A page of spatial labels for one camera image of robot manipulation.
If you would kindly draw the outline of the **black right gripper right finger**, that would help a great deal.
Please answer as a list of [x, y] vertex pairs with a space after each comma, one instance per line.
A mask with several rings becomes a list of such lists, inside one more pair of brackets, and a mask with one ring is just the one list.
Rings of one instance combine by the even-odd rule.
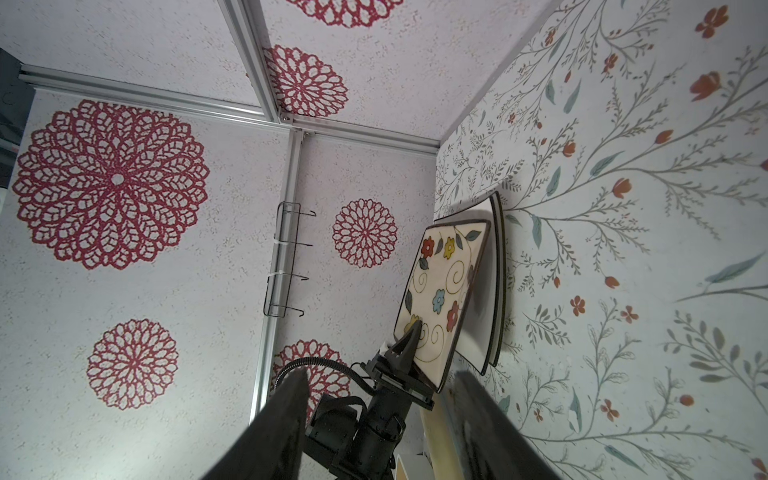
[[454, 415], [467, 479], [556, 479], [506, 414], [469, 372], [453, 382]]

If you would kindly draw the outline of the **white square plate black rim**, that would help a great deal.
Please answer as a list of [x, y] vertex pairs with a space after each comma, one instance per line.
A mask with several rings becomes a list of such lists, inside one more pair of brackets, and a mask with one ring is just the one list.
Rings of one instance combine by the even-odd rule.
[[500, 358], [503, 345], [504, 324], [506, 314], [506, 289], [507, 289], [507, 267], [506, 267], [506, 239], [504, 214], [501, 202], [501, 196], [498, 192], [490, 195], [492, 213], [494, 215], [494, 228], [496, 234], [496, 302], [494, 319], [494, 340], [492, 343], [492, 354], [489, 364], [496, 367]]

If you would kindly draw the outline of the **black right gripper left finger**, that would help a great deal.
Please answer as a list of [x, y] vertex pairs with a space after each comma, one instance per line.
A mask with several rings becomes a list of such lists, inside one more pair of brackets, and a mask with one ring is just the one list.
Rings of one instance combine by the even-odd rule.
[[263, 410], [205, 479], [296, 479], [303, 456], [309, 384], [306, 371], [290, 373]]

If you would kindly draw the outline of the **yellow sponge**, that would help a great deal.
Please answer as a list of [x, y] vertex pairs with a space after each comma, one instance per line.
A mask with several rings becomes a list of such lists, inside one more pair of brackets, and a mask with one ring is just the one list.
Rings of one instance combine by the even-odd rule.
[[454, 440], [454, 430], [446, 402], [441, 395], [437, 395], [433, 402], [431, 410], [424, 408], [420, 410], [420, 418], [427, 457], [434, 478], [437, 480], [464, 480], [459, 449]]

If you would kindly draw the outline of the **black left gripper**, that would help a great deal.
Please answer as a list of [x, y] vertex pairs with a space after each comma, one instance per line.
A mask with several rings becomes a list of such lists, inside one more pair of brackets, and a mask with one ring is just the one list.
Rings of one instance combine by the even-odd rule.
[[371, 399], [323, 396], [305, 432], [303, 452], [336, 479], [392, 479], [395, 449], [416, 404], [434, 406], [435, 390], [415, 366], [420, 326], [411, 327], [366, 370]]

